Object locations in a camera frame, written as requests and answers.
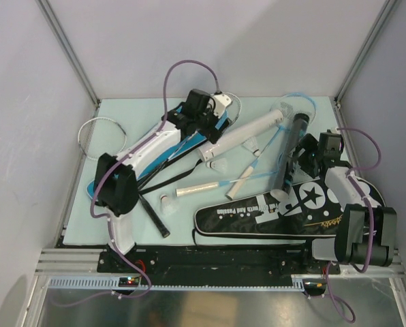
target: black case with star print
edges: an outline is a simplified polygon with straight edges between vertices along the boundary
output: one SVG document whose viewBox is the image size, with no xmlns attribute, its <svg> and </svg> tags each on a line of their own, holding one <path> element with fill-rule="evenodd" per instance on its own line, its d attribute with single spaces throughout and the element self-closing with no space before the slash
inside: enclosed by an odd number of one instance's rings
<svg viewBox="0 0 406 327">
<path fill-rule="evenodd" d="M 373 205 L 384 206 L 376 188 L 359 178 Z M 342 208 L 324 180 L 293 185 L 288 201 L 279 203 L 263 193 L 198 210 L 196 232 L 203 236 L 234 238 L 311 239 L 335 237 Z"/>
</svg>

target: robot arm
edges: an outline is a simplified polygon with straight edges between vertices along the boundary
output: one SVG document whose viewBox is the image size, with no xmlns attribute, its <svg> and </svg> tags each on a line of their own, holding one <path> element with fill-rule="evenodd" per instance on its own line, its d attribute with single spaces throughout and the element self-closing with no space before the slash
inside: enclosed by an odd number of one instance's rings
<svg viewBox="0 0 406 327">
<path fill-rule="evenodd" d="M 224 93 L 209 95 L 200 90 L 192 90 L 186 102 L 168 112 L 167 121 L 162 130 L 158 131 L 150 142 L 123 161 L 106 179 L 99 192 L 98 204 L 108 211 L 115 246 L 121 253 L 126 254 L 135 245 L 131 230 L 131 210 L 139 200 L 138 179 L 141 174 L 159 156 L 173 146 L 186 142 L 196 132 L 210 142 L 216 143 L 230 124 L 226 119 L 225 111 L 231 103 L 232 99 Z M 159 124 L 116 157 L 103 154 L 97 164 L 94 187 L 99 185 L 100 180 L 114 164 L 150 137 L 158 129 Z"/>
<path fill-rule="evenodd" d="M 361 189 L 358 180 L 349 171 L 350 164 L 341 161 L 342 136 L 328 131 L 321 133 L 317 141 L 307 134 L 298 147 L 303 151 L 298 159 L 301 169 L 313 178 L 323 178 L 344 209 L 334 240 L 336 258 L 344 264 L 365 263 L 369 236 L 364 234 L 364 222 L 369 218 L 369 210 L 358 192 Z M 375 226 L 370 265 L 389 266 L 394 255 L 396 212 L 393 208 L 378 206 L 366 197 L 373 207 Z M 326 243 L 325 247 L 329 246 L 328 241 L 323 243 Z"/>
</svg>

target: black cylinder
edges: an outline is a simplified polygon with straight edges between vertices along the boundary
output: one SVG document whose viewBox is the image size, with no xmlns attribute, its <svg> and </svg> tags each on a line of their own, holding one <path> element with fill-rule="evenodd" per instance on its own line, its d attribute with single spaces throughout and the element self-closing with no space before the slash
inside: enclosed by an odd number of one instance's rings
<svg viewBox="0 0 406 327">
<path fill-rule="evenodd" d="M 292 121 L 291 132 L 287 139 L 285 150 L 279 160 L 278 172 L 272 190 L 271 196 L 282 202 L 289 197 L 292 178 L 298 161 L 298 153 L 295 151 L 298 143 L 306 135 L 309 116 L 307 114 L 296 114 Z"/>
</svg>

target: black metal plate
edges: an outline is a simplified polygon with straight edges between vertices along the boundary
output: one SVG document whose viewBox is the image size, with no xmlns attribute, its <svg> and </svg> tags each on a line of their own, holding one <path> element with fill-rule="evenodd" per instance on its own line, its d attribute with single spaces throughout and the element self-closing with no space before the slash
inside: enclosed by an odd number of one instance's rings
<svg viewBox="0 0 406 327">
<path fill-rule="evenodd" d="M 133 263 L 144 262 L 153 285 L 268 287 L 291 286 L 292 274 L 322 274 L 326 262 L 305 260 L 304 256 L 302 245 L 253 248 L 137 246 L 126 258 Z M 337 269 L 330 273 L 339 273 Z M 109 247 L 100 254 L 97 271 L 135 272 Z"/>
</svg>

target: black handle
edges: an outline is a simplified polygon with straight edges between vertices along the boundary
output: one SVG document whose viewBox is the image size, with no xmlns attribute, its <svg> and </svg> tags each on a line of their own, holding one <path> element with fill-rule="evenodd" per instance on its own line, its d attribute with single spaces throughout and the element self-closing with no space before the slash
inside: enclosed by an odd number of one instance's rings
<svg viewBox="0 0 406 327">
<path fill-rule="evenodd" d="M 149 214 L 152 222 L 155 224 L 157 230 L 159 230 L 159 233 L 161 233 L 162 237 L 164 238 L 169 237 L 170 231 L 163 224 L 162 220 L 159 218 L 155 210 L 153 210 L 152 206 L 147 202 L 146 199 L 144 199 L 144 197 L 141 194 L 139 194 L 139 196 L 142 206 L 144 207 L 145 211 Z"/>
</svg>

